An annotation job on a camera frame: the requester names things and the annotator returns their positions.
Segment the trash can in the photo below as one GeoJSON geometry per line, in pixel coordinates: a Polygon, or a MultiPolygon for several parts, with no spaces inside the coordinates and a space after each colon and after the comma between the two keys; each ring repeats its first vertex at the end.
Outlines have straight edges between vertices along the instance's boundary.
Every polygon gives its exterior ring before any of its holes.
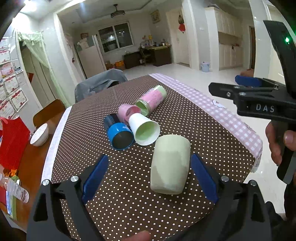
{"type": "Polygon", "coordinates": [[[202,62],[200,64],[200,67],[201,67],[201,70],[203,72],[209,72],[210,71],[210,63],[205,63],[205,62],[202,62]]]}

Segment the ceiling light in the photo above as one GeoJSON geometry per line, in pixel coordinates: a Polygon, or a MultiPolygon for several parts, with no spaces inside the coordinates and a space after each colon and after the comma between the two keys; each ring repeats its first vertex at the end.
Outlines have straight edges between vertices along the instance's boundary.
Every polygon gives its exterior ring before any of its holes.
{"type": "Polygon", "coordinates": [[[116,11],[115,12],[113,12],[113,13],[111,13],[111,17],[112,18],[114,18],[114,17],[116,17],[116,16],[119,16],[119,15],[125,15],[125,11],[123,11],[123,10],[117,10],[117,6],[118,6],[118,4],[114,4],[113,5],[115,8],[116,8],[116,11]]]}
{"type": "Polygon", "coordinates": [[[26,8],[27,11],[35,12],[37,10],[36,4],[31,0],[25,0],[24,4],[26,4],[24,8],[26,8]]]}

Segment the white cabinet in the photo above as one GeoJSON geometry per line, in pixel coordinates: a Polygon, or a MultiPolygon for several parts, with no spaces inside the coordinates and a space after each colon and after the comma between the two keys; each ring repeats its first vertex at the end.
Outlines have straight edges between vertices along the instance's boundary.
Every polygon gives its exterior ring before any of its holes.
{"type": "Polygon", "coordinates": [[[242,48],[219,44],[219,69],[242,66],[242,48]]]}
{"type": "Polygon", "coordinates": [[[219,9],[215,9],[215,16],[217,21],[218,32],[230,34],[236,37],[242,36],[242,25],[236,17],[219,9]]]}

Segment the clear plastic bottle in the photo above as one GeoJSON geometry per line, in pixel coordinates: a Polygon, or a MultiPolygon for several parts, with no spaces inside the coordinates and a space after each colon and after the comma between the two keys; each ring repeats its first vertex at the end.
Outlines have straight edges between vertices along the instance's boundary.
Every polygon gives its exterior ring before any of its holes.
{"type": "Polygon", "coordinates": [[[26,189],[22,188],[20,185],[15,183],[9,177],[5,177],[0,173],[0,185],[9,192],[10,195],[15,196],[17,199],[21,200],[24,203],[29,201],[29,193],[26,189]]]}

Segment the pink checkered tablecloth border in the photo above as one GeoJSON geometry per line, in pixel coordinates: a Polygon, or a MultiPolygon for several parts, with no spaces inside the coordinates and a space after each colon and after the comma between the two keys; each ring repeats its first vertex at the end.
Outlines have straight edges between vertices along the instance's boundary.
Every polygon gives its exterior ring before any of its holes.
{"type": "Polygon", "coordinates": [[[251,127],[236,114],[233,114],[223,105],[202,92],[163,74],[150,74],[150,76],[196,104],[233,134],[255,157],[256,160],[252,172],[257,170],[261,159],[263,143],[259,135],[251,127]]]}

